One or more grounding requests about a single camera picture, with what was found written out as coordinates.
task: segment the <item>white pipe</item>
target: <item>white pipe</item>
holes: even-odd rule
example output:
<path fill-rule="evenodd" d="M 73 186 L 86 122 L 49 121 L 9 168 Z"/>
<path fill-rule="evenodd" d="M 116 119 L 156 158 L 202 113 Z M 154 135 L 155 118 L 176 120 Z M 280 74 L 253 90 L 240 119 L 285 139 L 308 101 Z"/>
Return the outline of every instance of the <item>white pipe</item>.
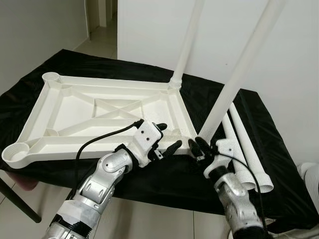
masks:
<path fill-rule="evenodd" d="M 268 193 L 273 190 L 274 185 L 269 175 L 265 173 L 264 168 L 259 161 L 258 155 L 254 149 L 253 144 L 250 141 L 250 138 L 239 117 L 234 103 L 231 103 L 229 111 L 231 114 L 231 118 L 233 119 L 240 144 L 246 156 L 247 164 L 255 174 L 261 193 Z"/>
<path fill-rule="evenodd" d="M 181 49 L 181 53 L 179 55 L 178 63 L 172 78 L 169 81 L 169 86 L 174 89 L 181 88 L 181 79 L 183 77 L 183 73 L 185 70 L 186 63 L 188 61 L 188 56 L 191 50 L 191 46 L 193 44 L 198 22 L 200 19 L 201 11 L 203 9 L 205 0 L 195 0 L 195 5 L 193 8 L 192 15 L 190 17 L 190 21 L 188 24 L 186 36 L 184 39 L 184 43 Z"/>
<path fill-rule="evenodd" d="M 232 139 L 236 142 L 234 145 L 234 157 L 240 160 L 242 163 L 247 165 L 243 152 L 241 151 L 238 139 L 236 137 L 235 131 L 233 126 L 231 125 L 230 119 L 228 114 L 226 113 L 223 120 L 223 128 L 225 131 L 225 135 L 227 139 Z M 255 180 L 251 173 L 240 163 L 233 161 L 236 177 L 238 178 L 239 182 L 246 188 L 247 190 L 254 189 L 256 187 Z"/>
<path fill-rule="evenodd" d="M 213 109 L 202 127 L 199 136 L 210 142 L 220 122 L 246 80 L 247 72 L 267 36 L 275 25 L 286 0 L 269 0 L 256 27 L 242 52 L 230 80 L 223 87 Z"/>

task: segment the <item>black cable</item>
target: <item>black cable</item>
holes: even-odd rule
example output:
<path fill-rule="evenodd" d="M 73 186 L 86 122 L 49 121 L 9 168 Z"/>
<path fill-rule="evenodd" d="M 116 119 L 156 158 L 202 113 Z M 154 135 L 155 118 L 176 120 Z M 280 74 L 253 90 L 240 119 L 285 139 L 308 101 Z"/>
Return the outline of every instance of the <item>black cable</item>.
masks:
<path fill-rule="evenodd" d="M 78 180 L 79 180 L 79 170 L 78 170 L 78 162 L 79 162 L 79 159 L 80 159 L 80 155 L 82 153 L 82 151 L 84 150 L 84 148 L 98 140 L 101 140 L 103 138 L 106 138 L 106 137 L 109 137 L 109 136 L 112 136 L 112 135 L 115 135 L 115 134 L 118 134 L 118 133 L 122 133 L 124 131 L 127 131 L 129 130 L 130 128 L 133 128 L 134 126 L 136 126 L 137 128 L 139 128 L 141 126 L 141 124 L 144 122 L 143 119 L 139 120 L 139 121 L 136 121 L 134 122 L 133 124 L 123 128 L 123 129 L 119 129 L 117 131 L 114 131 L 114 132 L 111 132 L 111 133 L 107 133 L 107 134 L 104 134 L 102 136 L 99 136 L 99 137 L 96 137 L 88 142 L 86 142 L 84 145 L 82 145 L 79 149 L 79 151 L 77 152 L 76 154 L 76 157 L 75 157 L 75 161 L 74 161 L 74 179 L 75 179 L 75 182 L 74 182 L 74 187 L 73 187 L 73 193 L 72 193 L 72 197 L 75 196 L 75 193 L 76 193 L 76 190 L 78 188 Z"/>
<path fill-rule="evenodd" d="M 259 204 L 260 204 L 260 210 L 261 210 L 261 220 L 262 220 L 262 223 L 263 223 L 263 228 L 264 228 L 264 231 L 266 234 L 268 234 L 268 230 L 267 230 L 267 225 L 266 225 L 266 219 L 265 219 L 265 214 L 264 214 L 264 206 L 263 206 L 263 200 L 262 200 L 262 197 L 261 197 L 261 192 L 260 192 L 260 187 L 259 187 L 259 183 L 253 173 L 253 171 L 249 168 L 248 165 L 244 164 L 242 161 L 240 161 L 239 159 L 237 158 L 234 158 L 232 156 L 229 156 L 229 155 L 226 155 L 226 154 L 223 154 L 223 153 L 220 153 L 218 152 L 218 154 L 222 155 L 222 156 L 226 156 L 228 158 L 231 158 L 237 162 L 239 162 L 241 165 L 243 165 L 245 168 L 247 168 L 247 170 L 251 173 L 251 175 L 253 176 L 254 180 L 255 180 L 255 183 L 256 183 L 256 186 L 257 186 L 257 191 L 258 191 L 258 196 L 259 196 Z"/>

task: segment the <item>robotic arm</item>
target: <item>robotic arm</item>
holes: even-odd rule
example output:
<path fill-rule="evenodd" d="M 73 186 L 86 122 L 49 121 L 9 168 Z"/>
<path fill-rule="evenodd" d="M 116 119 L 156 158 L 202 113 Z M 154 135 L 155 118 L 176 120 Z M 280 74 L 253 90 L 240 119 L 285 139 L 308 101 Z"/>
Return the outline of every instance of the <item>robotic arm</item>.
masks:
<path fill-rule="evenodd" d="M 265 233 L 254 205 L 249 201 L 248 191 L 241 185 L 235 174 L 227 170 L 233 157 L 233 140 L 221 139 L 216 142 L 219 154 L 200 137 L 188 141 L 191 152 L 205 178 L 212 181 L 224 210 L 226 220 L 235 239 L 272 238 Z"/>
<path fill-rule="evenodd" d="M 110 201 L 115 185 L 133 165 L 145 167 L 150 159 L 163 158 L 157 150 L 166 124 L 144 121 L 126 147 L 103 156 L 71 200 L 66 200 L 54 217 L 43 239 L 86 239 Z M 181 146 L 176 142 L 164 153 L 173 154 Z"/>
<path fill-rule="evenodd" d="M 181 146 L 181 141 L 171 145 L 163 154 L 157 150 L 165 124 L 144 121 L 126 147 L 121 144 L 114 153 L 103 156 L 96 171 L 89 176 L 71 200 L 66 200 L 54 217 L 42 239 L 87 239 L 92 228 L 110 201 L 115 185 L 133 165 L 145 167 L 150 159 L 162 159 Z M 230 139 L 217 141 L 218 155 L 202 139 L 189 140 L 189 147 L 204 176 L 211 180 L 224 206 L 226 219 L 235 239 L 263 239 L 266 234 L 248 191 L 236 176 L 227 170 L 233 157 Z"/>

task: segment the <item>table leg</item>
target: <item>table leg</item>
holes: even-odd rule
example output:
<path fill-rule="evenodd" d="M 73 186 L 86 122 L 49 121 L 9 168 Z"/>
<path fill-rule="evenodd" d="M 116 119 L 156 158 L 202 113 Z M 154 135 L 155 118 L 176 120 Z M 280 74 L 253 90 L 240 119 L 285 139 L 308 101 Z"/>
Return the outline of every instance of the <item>table leg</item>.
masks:
<path fill-rule="evenodd" d="M 1 178 L 0 178 L 0 192 L 15 204 L 21 211 L 36 223 L 41 221 L 41 217 L 28 206 Z"/>

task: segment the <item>table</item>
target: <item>table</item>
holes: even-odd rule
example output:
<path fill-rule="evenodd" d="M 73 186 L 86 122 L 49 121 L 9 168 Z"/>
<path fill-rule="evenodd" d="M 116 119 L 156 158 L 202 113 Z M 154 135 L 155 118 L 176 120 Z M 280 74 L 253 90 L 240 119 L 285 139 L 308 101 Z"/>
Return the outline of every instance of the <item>table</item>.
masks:
<path fill-rule="evenodd" d="M 42 74 L 168 82 L 172 71 L 144 64 L 111 60 L 61 50 L 41 66 L 23 77 L 0 97 L 0 151 L 14 143 L 43 86 Z M 184 75 L 180 93 L 199 133 L 223 84 Z M 276 219 L 269 231 L 279 233 L 294 228 L 307 229 L 319 222 L 319 215 L 299 176 L 276 126 L 256 92 L 240 90 L 234 104 L 274 189 L 263 194 L 265 215 Z M 222 126 L 213 141 L 225 138 Z M 98 159 L 81 159 L 79 175 Z M 2 160 L 0 169 L 35 178 L 39 181 L 72 187 L 73 159 L 35 162 L 22 169 L 12 169 Z M 174 155 L 156 161 L 126 175 L 116 186 L 115 196 L 140 202 L 206 213 L 224 214 L 211 183 L 198 171 L 188 155 Z M 259 211 L 257 194 L 250 199 Z"/>

